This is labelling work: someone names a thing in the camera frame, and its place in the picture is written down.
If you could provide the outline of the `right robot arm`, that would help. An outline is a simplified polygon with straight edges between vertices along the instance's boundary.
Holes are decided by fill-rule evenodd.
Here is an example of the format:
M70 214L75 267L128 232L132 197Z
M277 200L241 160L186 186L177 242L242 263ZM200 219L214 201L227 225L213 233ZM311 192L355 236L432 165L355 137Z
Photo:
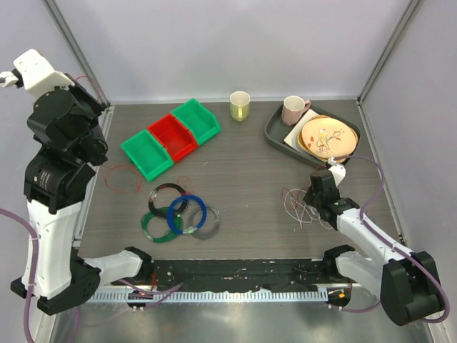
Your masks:
M314 171L304 201L337 232L362 249L340 246L326 252L322 265L330 282L347 277L375 295L388 318L398 326L430 315L449 313L434 258L425 251L414 252L390 237L350 198L340 195L338 185L345 168L335 164Z

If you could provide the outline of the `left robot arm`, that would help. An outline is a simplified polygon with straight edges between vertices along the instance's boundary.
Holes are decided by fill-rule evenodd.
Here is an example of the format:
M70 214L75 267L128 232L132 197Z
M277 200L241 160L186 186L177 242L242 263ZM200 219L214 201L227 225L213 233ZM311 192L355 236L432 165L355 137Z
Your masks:
M125 279L143 285L151 279L153 259L140 249L84 259L73 246L87 185L107 160L99 125L105 108L64 74L41 84L26 122L40 149L24 176L32 228L26 270L11 290L20 297L34 295L47 315L84 304L105 284Z

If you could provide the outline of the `white napkin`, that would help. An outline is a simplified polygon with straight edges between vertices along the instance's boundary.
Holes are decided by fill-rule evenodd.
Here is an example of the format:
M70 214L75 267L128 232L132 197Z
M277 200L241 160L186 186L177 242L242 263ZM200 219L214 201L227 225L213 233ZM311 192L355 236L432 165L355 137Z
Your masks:
M284 144L291 147L292 149L298 149L297 137L298 134L301 133L303 126L309 122L310 120L314 119L318 116L313 109L309 109L297 122L297 124L292 128L292 130L286 135L283 139Z

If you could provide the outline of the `dark grey tray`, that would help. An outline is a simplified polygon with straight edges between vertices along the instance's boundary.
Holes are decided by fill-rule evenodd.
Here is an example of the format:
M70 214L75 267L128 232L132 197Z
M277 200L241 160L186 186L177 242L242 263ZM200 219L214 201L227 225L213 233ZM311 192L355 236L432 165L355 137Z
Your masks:
M286 126L282 123L282 108L283 104L281 103L265 125L263 132L267 143L269 143L272 147L278 149L279 151L282 151L286 155L309 166L325 166L326 163L324 161L321 161L304 151L304 154L302 154L300 151L295 150L293 147L290 147L288 144L286 144L286 142L284 142L284 139L288 136L288 134L292 132L294 126ZM317 110L317 114L329 116L331 118L342 121L344 124L349 126L354 131L357 139L360 139L361 131L355 124L339 116L336 116L335 114L325 111L317 106L311 106L311 109Z

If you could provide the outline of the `pink mug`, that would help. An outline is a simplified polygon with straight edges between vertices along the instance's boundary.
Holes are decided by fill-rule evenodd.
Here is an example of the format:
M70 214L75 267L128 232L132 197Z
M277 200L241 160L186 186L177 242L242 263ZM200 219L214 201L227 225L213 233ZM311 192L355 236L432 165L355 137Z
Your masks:
M281 121L286 126L295 125L302 115L311 108L311 101L299 96L287 96L283 101Z

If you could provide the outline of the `yellow-green mug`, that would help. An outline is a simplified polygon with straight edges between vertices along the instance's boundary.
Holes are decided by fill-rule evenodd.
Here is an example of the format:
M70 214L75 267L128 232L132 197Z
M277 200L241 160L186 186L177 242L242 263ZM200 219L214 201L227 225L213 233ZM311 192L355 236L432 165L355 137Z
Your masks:
M251 97L244 91L235 91L229 97L230 112L233 120L242 122L247 119Z

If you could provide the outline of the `far green bin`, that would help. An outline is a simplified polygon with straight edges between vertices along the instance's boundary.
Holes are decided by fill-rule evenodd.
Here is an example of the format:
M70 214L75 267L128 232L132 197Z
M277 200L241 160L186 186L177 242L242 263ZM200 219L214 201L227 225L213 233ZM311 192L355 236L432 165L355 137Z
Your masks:
M188 100L171 113L190 130L199 146L221 131L216 116L196 99Z

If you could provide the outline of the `green bin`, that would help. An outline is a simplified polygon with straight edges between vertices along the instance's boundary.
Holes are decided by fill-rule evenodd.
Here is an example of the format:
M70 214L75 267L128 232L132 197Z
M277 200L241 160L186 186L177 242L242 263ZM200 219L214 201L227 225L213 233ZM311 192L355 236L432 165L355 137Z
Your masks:
M171 113L190 130L199 146L221 131L216 116L196 99L188 100Z
M120 147L148 182L174 165L165 147L145 129L121 143Z

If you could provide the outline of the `red bin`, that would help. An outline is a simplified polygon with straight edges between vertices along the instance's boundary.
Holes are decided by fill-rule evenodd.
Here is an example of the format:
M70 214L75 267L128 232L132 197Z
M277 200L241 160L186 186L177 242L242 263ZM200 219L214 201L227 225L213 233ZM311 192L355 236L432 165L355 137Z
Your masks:
M147 130L166 149L174 163L180 162L199 147L191 131L172 113L147 126Z

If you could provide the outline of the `near green bin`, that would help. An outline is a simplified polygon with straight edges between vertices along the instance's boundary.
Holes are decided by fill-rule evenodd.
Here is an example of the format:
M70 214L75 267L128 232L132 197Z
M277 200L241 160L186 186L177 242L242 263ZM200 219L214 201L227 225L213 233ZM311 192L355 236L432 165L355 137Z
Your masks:
M145 129L121 143L120 147L148 182L174 165L165 147Z

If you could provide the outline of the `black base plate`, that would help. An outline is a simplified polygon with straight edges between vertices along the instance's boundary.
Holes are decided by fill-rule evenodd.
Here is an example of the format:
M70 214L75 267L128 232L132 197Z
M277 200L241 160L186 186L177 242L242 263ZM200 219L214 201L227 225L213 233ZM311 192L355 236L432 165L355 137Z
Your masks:
M246 293L313 291L319 284L349 284L353 280L332 274L320 259L196 259L156 260L145 281L165 291L182 284L181 292Z

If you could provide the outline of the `right aluminium frame post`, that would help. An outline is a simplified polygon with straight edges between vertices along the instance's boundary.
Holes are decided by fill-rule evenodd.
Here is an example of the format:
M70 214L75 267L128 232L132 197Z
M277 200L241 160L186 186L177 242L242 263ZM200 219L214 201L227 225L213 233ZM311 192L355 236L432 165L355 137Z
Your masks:
M386 42L386 45L383 48L383 51L378 57L372 72L370 73L366 83L364 84L361 90L361 93L357 98L357 102L360 106L367 99L370 91L377 82L384 67L387 65L388 61L393 56L394 51L400 44L404 34L407 32L408 27L411 25L411 22L415 18L422 4L423 0L408 1L406 8L403 10L402 15L400 16L397 24L395 25L391 35L389 36L388 41Z

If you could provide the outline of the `aluminium frame post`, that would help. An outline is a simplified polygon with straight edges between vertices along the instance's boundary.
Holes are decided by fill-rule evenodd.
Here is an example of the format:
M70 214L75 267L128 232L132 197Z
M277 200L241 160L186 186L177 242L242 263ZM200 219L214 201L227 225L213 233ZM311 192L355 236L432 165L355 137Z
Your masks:
M105 93L102 91L100 83L98 82L95 76L95 73L90 67L88 60L86 59L83 51L81 50L81 47L79 46L76 37L74 36L69 24L67 23L67 20L64 18L64 15L61 12L57 2L54 0L42 0L41 2L48 11L52 20L54 21L56 28L62 35L70 52L73 54L76 62L83 71L84 76L86 76L89 82L91 83L92 88L96 92L96 95L104 104L109 106L110 101L106 97Z
M415 18L422 4L423 0L408 1L406 8L403 10L402 15L400 16L397 24L395 25L391 35L389 36L388 41L386 42L386 45L383 48L383 51L378 57L372 72L370 73L366 83L364 84L361 90L361 93L357 98L357 102L360 106L367 99L370 91L377 82L384 67L387 65L388 61L393 56L394 51L400 44L404 34L407 32L408 27L411 25L411 22Z

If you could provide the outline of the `left aluminium frame post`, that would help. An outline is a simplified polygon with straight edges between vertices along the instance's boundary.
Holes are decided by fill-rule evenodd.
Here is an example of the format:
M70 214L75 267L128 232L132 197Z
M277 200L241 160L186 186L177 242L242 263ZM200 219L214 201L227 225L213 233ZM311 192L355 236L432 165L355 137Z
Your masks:
M86 59L83 51L81 50L81 47L79 46L76 37L74 36L69 24L67 23L67 20L64 18L64 15L61 12L57 2L54 0L42 0L41 2L48 11L52 20L54 21L56 28L62 35L70 52L73 54L76 62L83 71L84 76L86 76L89 82L91 83L92 88L96 92L96 95L104 104L109 106L110 101L106 97L105 93L102 91L100 83L98 82L95 76L95 73L90 67L88 60Z

